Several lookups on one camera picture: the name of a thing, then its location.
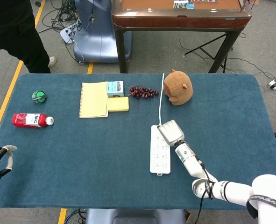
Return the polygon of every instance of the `bottle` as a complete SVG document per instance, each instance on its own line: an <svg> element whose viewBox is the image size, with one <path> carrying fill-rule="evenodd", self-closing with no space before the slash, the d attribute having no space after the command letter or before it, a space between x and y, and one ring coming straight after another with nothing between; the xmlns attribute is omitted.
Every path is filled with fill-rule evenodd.
<svg viewBox="0 0 276 224"><path fill-rule="evenodd" d="M15 113L11 123L17 127L46 127L54 123L54 118L43 113Z"/></svg>

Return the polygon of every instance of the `green lid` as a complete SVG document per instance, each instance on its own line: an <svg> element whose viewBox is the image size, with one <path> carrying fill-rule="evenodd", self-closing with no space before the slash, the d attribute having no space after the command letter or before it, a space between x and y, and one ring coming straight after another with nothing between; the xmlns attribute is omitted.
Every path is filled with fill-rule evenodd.
<svg viewBox="0 0 276 224"><path fill-rule="evenodd" d="M46 95L43 91L35 91L32 94L32 100L38 104L42 104L46 100Z"/></svg>

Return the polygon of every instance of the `shoe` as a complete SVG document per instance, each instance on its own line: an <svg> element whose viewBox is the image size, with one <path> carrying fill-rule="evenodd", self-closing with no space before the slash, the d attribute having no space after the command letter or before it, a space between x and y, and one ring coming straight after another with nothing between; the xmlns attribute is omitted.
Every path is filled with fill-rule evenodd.
<svg viewBox="0 0 276 224"><path fill-rule="evenodd" d="M51 68L53 67L57 62L57 59L55 57L50 57L50 62L49 62L49 65L48 67Z"/></svg>

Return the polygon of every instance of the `grapes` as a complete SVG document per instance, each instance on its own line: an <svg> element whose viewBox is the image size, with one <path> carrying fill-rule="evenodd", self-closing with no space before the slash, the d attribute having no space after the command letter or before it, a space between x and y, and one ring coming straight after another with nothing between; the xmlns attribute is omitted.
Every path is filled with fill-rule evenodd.
<svg viewBox="0 0 276 224"><path fill-rule="evenodd" d="M131 86L129 87L128 91L129 91L129 96L132 96L136 99L140 99L140 98L144 98L144 99L148 99L148 98L154 98L154 96L158 96L159 95L159 91L157 90L153 90L151 88L147 89L147 87L139 87L140 85L135 85L135 86Z"/></svg>

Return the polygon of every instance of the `black pants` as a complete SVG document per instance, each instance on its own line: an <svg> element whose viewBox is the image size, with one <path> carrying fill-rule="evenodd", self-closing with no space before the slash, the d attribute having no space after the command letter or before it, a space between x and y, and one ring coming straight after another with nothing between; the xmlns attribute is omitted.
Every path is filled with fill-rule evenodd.
<svg viewBox="0 0 276 224"><path fill-rule="evenodd" d="M33 15L0 33L0 49L22 60L30 73L50 73L50 58L35 29Z"/></svg>

